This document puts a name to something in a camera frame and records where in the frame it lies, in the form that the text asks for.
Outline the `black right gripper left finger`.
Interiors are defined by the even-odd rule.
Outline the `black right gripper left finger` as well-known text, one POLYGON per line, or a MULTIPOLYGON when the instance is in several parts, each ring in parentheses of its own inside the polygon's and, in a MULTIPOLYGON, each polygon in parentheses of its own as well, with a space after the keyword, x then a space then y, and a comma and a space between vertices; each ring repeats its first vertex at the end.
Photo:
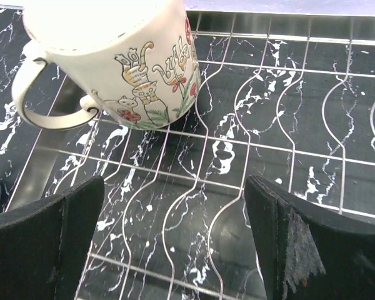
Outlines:
POLYGON ((0 214, 0 299, 74 299, 103 201, 94 176, 0 214))

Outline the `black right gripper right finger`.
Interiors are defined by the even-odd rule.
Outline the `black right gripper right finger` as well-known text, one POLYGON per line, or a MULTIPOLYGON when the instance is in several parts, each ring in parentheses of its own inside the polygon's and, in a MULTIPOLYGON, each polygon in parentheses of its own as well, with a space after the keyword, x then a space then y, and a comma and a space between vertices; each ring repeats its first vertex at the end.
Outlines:
POLYGON ((259 176, 244 197, 268 299, 375 299, 375 224, 259 176))

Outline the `white cat-pattern mug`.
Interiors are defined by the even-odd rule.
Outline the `white cat-pattern mug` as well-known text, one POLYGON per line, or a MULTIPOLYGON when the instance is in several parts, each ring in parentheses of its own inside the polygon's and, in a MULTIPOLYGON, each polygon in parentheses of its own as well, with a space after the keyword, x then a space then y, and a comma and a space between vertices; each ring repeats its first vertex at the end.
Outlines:
POLYGON ((182 117, 201 77, 182 1, 42 1, 25 5, 30 40, 12 83, 12 101, 29 124, 72 129, 106 111, 119 124, 149 130, 182 117), (80 110, 43 116, 24 98, 54 63, 84 92, 80 110))

